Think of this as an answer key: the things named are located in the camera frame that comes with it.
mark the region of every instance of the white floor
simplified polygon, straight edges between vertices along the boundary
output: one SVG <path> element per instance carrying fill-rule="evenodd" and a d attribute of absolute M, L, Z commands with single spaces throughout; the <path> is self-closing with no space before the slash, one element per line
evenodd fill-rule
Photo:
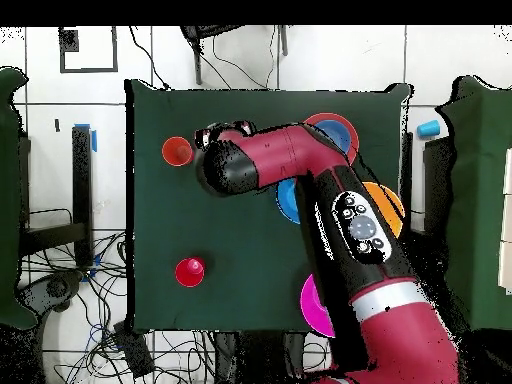
<path fill-rule="evenodd" d="M 66 53 L 67 67 L 112 66 L 112 43 L 109 27 L 78 27 L 80 51 Z M 445 103 L 452 82 L 461 75 L 478 75 L 487 83 L 506 88 L 512 85 L 512 26 L 292 26 L 288 28 L 288 56 L 279 55 L 277 81 L 277 32 L 274 26 L 245 26 L 222 34 L 215 40 L 218 57 L 230 60 L 245 70 L 261 85 L 282 90 L 340 89 L 349 91 L 383 90 L 389 84 L 407 82 L 414 86 L 408 117 L 408 130 L 414 135 L 413 149 L 413 226 L 422 228 L 423 166 L 425 140 L 416 136 L 416 127 L 438 119 L 441 136 L 447 128 L 434 107 Z M 152 55 L 158 75 L 176 89 L 226 88 L 217 73 L 203 61 L 203 85 L 195 84 L 193 54 L 179 27 L 137 27 L 138 44 Z M 117 27 L 117 73 L 61 74 L 57 28 L 0 28 L 0 66 L 20 68 L 29 78 L 26 87 L 16 92 L 15 106 L 23 126 L 32 140 L 30 164 L 31 210 L 71 209 L 71 144 L 74 124 L 87 123 L 97 131 L 97 152 L 93 154 L 93 202 L 95 238 L 107 237 L 125 229 L 125 95 L 123 80 L 138 78 L 162 87 L 152 71 L 146 54 L 137 48 L 128 27 Z M 219 61 L 212 51 L 212 39 L 204 41 L 206 59 L 232 88 L 259 88 L 236 67 Z M 55 128 L 59 120 L 60 131 Z M 33 216 L 34 226 L 66 222 L 66 213 Z M 107 253 L 109 262 L 122 264 L 114 249 Z M 44 262 L 39 258 L 31 260 Z M 24 272 L 22 284 L 43 275 L 44 266 L 31 264 L 32 272 Z M 98 276 L 105 281 L 106 276 Z M 124 279 L 112 289 L 126 293 Z M 98 302 L 87 283 L 80 294 L 88 306 L 92 321 L 98 322 Z M 112 322 L 124 318 L 126 297 L 109 295 Z M 54 366 L 64 378 L 70 372 L 65 365 L 75 364 L 86 349 L 90 325 L 79 299 L 62 314 L 52 313 L 44 338 L 44 359 L 49 384 L 63 384 Z M 174 346 L 193 340 L 191 333 L 166 332 Z M 148 346 L 157 365 L 164 368 L 187 367 L 189 346 L 183 352 L 169 352 L 170 346 L 157 331 L 147 336 Z M 308 342 L 326 345 L 325 339 L 310 335 Z M 323 353 L 309 345 L 306 366 L 320 363 Z M 197 368 L 197 355 L 191 356 L 190 367 Z M 111 374 L 110 365 L 102 371 Z M 87 378 L 81 370 L 75 382 L 80 384 L 120 384 L 117 378 Z M 194 378 L 202 382 L 204 369 Z M 145 379 L 153 384 L 153 377 Z M 125 384 L 134 384 L 122 376 Z M 174 384 L 176 379 L 163 374 L 156 384 Z"/>

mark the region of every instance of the orange cup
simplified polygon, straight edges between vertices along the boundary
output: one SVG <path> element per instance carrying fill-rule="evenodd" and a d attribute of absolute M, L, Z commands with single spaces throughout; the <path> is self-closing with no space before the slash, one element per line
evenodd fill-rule
<path fill-rule="evenodd" d="M 183 166 L 192 162 L 194 152 L 183 137 L 171 137 L 162 147 L 162 156 L 169 165 Z"/>

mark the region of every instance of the blue plate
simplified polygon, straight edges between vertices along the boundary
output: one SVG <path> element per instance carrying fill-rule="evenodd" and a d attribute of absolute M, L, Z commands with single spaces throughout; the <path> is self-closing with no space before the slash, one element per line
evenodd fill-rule
<path fill-rule="evenodd" d="M 277 185 L 277 206 L 290 221 L 299 224 L 299 210 L 295 200 L 295 178 L 280 181 Z"/>
<path fill-rule="evenodd" d="M 338 121 L 320 121 L 315 127 L 325 132 L 336 145 L 348 153 L 350 149 L 350 133 L 345 125 Z M 295 224 L 300 224 L 297 201 L 295 200 L 295 179 L 288 178 L 277 185 L 277 206 L 281 213 Z"/>
<path fill-rule="evenodd" d="M 315 127 L 326 133 L 343 152 L 348 153 L 350 149 L 350 133 L 345 125 L 338 121 L 326 120 L 320 121 Z"/>

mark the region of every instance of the red cup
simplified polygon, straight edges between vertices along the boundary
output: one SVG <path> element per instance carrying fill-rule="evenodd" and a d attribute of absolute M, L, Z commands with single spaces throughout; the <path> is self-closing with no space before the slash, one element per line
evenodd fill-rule
<path fill-rule="evenodd" d="M 188 165 L 194 158 L 190 143 L 183 137 L 171 137 L 162 147 L 162 156 L 172 166 Z"/>
<path fill-rule="evenodd" d="M 203 281 L 204 261 L 201 258 L 186 258 L 176 266 L 175 276 L 184 287 L 195 287 Z"/>

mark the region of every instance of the red robot arm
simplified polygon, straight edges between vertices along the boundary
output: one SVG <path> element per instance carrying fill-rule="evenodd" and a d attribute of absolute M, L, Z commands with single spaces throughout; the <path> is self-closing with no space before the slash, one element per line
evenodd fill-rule
<path fill-rule="evenodd" d="M 370 359 L 366 370 L 312 384 L 458 384 L 450 334 L 345 154 L 307 124 L 249 128 L 196 132 L 203 184 L 235 195 L 297 178 L 303 238 L 334 333 L 340 301 L 350 299 Z"/>

